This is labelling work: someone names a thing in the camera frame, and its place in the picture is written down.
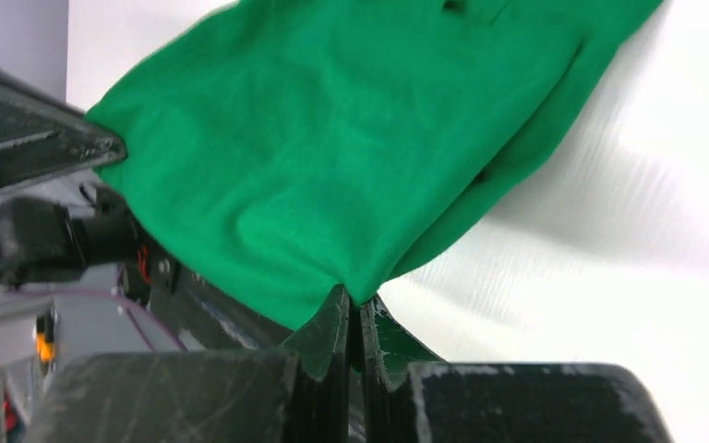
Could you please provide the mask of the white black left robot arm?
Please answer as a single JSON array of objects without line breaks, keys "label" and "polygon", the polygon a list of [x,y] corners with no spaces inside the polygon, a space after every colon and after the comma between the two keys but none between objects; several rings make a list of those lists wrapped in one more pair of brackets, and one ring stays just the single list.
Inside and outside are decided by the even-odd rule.
[{"label": "white black left robot arm", "polygon": [[76,281],[89,267],[137,257],[138,225],[112,191],[89,195],[89,216],[23,193],[125,157],[119,136],[0,69],[0,284]]}]

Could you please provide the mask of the green t shirt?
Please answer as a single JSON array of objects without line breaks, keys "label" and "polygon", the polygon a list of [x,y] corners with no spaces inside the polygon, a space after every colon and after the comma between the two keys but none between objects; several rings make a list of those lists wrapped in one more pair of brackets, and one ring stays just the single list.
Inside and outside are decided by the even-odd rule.
[{"label": "green t shirt", "polygon": [[656,1],[242,1],[88,111],[146,231],[296,329],[470,230],[559,146]]}]

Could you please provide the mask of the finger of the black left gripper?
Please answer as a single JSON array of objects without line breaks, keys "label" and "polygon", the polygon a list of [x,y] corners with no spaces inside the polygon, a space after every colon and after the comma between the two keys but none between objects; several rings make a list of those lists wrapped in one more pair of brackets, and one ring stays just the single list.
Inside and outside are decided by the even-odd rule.
[{"label": "finger of the black left gripper", "polygon": [[119,136],[0,69],[0,193],[126,156]]}]

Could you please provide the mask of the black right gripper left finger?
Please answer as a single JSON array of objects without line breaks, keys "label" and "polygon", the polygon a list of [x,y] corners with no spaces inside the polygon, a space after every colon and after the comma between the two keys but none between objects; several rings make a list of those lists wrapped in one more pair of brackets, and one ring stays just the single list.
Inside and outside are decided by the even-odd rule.
[{"label": "black right gripper left finger", "polygon": [[344,442],[351,300],[342,286],[267,350],[100,353],[55,376],[28,442]]}]

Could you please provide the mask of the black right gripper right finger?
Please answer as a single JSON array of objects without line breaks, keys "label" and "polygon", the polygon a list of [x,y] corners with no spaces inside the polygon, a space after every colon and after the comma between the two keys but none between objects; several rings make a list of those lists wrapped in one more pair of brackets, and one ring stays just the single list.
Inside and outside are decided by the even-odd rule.
[{"label": "black right gripper right finger", "polygon": [[629,370],[589,363],[451,363],[379,298],[360,310],[370,442],[668,442]]}]

